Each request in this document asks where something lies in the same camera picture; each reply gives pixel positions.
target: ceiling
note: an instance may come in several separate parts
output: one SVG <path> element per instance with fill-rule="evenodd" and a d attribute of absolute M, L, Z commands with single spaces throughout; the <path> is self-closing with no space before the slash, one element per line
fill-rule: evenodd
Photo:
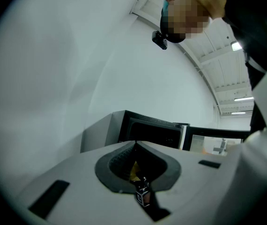
<path fill-rule="evenodd" d="M 138 0 L 132 12 L 159 27 L 162 7 L 163 0 Z M 246 112 L 238 116 L 249 116 L 253 100 L 234 101 L 252 96 L 244 53 L 232 50 L 230 43 L 234 41 L 230 26 L 222 19 L 215 19 L 203 33 L 185 39 L 179 45 L 209 86 L 220 115 Z"/>

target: black tape strip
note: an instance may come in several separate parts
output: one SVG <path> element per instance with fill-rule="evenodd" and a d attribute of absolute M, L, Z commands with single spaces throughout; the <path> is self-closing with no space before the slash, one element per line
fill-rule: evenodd
<path fill-rule="evenodd" d="M 221 163 L 215 163 L 215 162 L 210 162 L 210 161 L 207 161 L 207 160 L 201 160 L 199 162 L 199 164 L 202 164 L 204 166 L 208 166 L 208 167 L 213 167 L 213 168 L 219 168 Z"/>
<path fill-rule="evenodd" d="M 29 210 L 45 219 L 70 183 L 56 180 L 30 207 Z"/>

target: white wall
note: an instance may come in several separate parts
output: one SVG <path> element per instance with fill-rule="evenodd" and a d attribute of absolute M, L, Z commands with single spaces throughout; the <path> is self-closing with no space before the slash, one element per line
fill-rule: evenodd
<path fill-rule="evenodd" d="M 216 123 L 213 97 L 201 76 L 174 44 L 165 51 L 154 44 L 153 31 L 138 19 L 119 42 L 97 84 L 86 128 L 120 110 L 196 127 Z"/>
<path fill-rule="evenodd" d="M 0 22 L 0 184 L 79 153 L 88 107 L 136 0 L 16 0 Z"/>
<path fill-rule="evenodd" d="M 251 117 L 221 117 L 219 129 L 250 131 Z"/>

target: illuminated light fixture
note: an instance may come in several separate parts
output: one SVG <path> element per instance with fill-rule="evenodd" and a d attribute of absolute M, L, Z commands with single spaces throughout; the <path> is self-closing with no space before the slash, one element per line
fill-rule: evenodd
<path fill-rule="evenodd" d="M 245 114 L 245 112 L 232 112 L 231 114 L 235 115 L 235 114 Z"/>
<path fill-rule="evenodd" d="M 236 98 L 235 99 L 235 102 L 237 102 L 237 101 L 244 101 L 244 100 L 252 100 L 252 99 L 254 99 L 254 97 L 242 97 L 242 98 Z"/>
<path fill-rule="evenodd" d="M 231 43 L 231 48 L 232 48 L 233 51 L 237 51 L 237 50 L 242 49 L 240 43 L 238 43 L 238 42 Z"/>

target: ceiling light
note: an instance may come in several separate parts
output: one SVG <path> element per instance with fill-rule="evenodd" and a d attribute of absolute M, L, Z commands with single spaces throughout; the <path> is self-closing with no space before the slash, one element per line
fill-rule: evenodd
<path fill-rule="evenodd" d="M 233 50 L 233 51 L 237 51 L 237 50 L 242 49 L 240 43 L 238 43 L 238 42 L 234 42 L 234 43 L 232 43 L 232 44 L 231 44 L 231 47 L 232 47 L 232 50 Z"/>
<path fill-rule="evenodd" d="M 246 112 L 232 112 L 231 114 L 245 114 Z"/>
<path fill-rule="evenodd" d="M 242 97 L 242 98 L 236 98 L 235 99 L 235 102 L 237 102 L 237 101 L 244 101 L 244 100 L 251 100 L 251 99 L 254 99 L 254 97 Z"/>

